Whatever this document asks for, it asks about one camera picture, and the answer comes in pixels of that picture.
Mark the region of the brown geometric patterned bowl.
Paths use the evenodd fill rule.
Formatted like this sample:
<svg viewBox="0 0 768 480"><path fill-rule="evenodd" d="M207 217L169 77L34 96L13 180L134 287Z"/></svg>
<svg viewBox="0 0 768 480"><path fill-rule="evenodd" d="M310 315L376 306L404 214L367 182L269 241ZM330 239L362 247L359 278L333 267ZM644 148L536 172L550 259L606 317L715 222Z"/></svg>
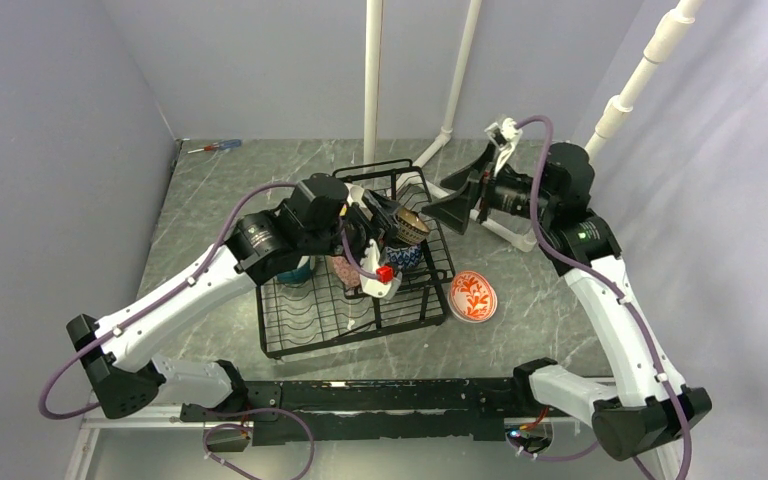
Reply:
<svg viewBox="0 0 768 480"><path fill-rule="evenodd" d="M425 241L431 233L430 227L413 210L404 206L394 213L396 224L395 237L399 242L408 246L418 245Z"/></svg>

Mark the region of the blue white patterned bowl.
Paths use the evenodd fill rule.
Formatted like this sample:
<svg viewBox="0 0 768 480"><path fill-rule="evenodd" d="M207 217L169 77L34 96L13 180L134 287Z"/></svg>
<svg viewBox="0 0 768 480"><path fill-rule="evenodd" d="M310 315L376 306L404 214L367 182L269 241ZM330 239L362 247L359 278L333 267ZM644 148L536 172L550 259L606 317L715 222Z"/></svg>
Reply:
<svg viewBox="0 0 768 480"><path fill-rule="evenodd" d="M420 245L405 247L386 246L384 249L386 263L399 271L409 271L419 266L423 259Z"/></svg>

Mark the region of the pink patterned bowl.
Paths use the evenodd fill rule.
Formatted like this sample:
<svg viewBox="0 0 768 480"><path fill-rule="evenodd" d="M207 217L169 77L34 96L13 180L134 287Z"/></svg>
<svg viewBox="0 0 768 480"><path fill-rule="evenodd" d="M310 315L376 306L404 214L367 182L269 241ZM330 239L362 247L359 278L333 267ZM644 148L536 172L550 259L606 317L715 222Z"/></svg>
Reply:
<svg viewBox="0 0 768 480"><path fill-rule="evenodd" d="M335 275L343 283L346 289L353 289L360 286L361 279L359 272L344 256L330 257L329 261Z"/></svg>

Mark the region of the teal white bowl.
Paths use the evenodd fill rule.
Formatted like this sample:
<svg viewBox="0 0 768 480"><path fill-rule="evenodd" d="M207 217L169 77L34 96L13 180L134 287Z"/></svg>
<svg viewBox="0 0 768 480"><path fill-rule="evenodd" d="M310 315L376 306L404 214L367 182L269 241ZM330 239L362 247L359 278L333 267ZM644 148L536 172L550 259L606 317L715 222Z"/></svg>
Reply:
<svg viewBox="0 0 768 480"><path fill-rule="evenodd" d="M279 273L275 280L284 285L301 285L309 281L316 271L316 258L303 256L298 265L291 270Z"/></svg>

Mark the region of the yellow patterned bowl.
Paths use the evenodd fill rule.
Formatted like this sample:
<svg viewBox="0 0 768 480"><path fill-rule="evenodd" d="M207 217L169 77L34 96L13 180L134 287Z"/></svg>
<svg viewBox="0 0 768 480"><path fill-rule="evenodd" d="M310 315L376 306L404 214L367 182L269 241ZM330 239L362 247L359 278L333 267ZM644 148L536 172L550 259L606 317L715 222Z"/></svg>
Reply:
<svg viewBox="0 0 768 480"><path fill-rule="evenodd" d="M346 203L348 206L357 205L359 208L366 208L366 204L363 199L363 195L366 189L352 183L346 183L348 194Z"/></svg>

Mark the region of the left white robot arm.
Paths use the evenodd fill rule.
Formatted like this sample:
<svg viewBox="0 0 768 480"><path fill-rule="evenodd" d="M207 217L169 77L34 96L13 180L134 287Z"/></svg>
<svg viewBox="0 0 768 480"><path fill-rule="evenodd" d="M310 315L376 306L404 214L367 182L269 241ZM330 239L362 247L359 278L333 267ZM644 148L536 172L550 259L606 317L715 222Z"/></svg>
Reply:
<svg viewBox="0 0 768 480"><path fill-rule="evenodd" d="M101 319L80 315L69 322L96 406L107 418L124 418L155 401L198 405L224 420L239 417L248 388L232 362L178 361L159 352L180 330L305 257L345 257L370 296L397 290L400 276L381 248L397 237L402 205L328 174L288 187L291 194L272 209L241 216L236 205L203 254L135 303Z"/></svg>

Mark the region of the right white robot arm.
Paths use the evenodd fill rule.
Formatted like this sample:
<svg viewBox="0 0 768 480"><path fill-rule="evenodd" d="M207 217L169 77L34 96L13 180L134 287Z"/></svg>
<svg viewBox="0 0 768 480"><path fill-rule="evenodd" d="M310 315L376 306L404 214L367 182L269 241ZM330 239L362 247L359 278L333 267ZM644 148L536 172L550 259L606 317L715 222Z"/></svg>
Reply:
<svg viewBox="0 0 768 480"><path fill-rule="evenodd" d="M589 205L594 169L571 143L549 146L533 174L492 168L488 147L472 164L445 178L444 198L424 213L463 233L471 211L529 219L539 247L578 299L602 345L614 378L605 386L542 358L518 366L511 401L534 415L556 408L589 426L616 460L680 442L692 456L691 429L711 411L702 387L689 386L659 345L633 293L620 246Z"/></svg>

